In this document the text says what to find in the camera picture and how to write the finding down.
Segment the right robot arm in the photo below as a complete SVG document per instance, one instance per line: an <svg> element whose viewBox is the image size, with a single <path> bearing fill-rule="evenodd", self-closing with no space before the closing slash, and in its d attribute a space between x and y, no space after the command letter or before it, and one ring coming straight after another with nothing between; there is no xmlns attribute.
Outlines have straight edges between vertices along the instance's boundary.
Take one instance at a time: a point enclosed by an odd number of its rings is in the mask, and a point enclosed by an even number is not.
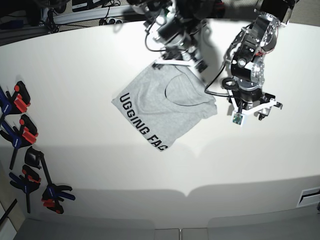
<svg viewBox="0 0 320 240"><path fill-rule="evenodd" d="M146 17L145 45L148 46L148 37L161 44L159 49L147 47L151 52L161 53L153 67L186 66L200 73L208 67L195 34L211 15L213 0L129 0L128 3L137 14Z"/></svg>

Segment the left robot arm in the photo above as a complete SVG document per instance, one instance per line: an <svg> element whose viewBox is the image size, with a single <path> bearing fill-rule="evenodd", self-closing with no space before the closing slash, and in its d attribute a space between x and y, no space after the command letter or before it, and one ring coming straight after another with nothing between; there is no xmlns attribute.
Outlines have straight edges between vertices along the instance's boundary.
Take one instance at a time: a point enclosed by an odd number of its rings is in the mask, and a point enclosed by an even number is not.
<svg viewBox="0 0 320 240"><path fill-rule="evenodd" d="M259 0L256 19L241 29L226 52L231 76L222 80L233 106L232 122L243 125L245 118L258 114L267 117L272 107L282 104L272 94L263 92L267 54L275 49L279 27L286 26L296 5L295 0Z"/></svg>

